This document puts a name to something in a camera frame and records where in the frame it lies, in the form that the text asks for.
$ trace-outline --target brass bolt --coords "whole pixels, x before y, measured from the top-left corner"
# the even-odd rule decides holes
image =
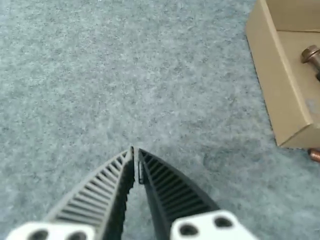
[[[311,160],[320,163],[320,151],[316,149],[309,149],[308,154],[311,158]]]
[[[320,71],[320,48],[311,45],[301,53],[301,62],[311,62]]]

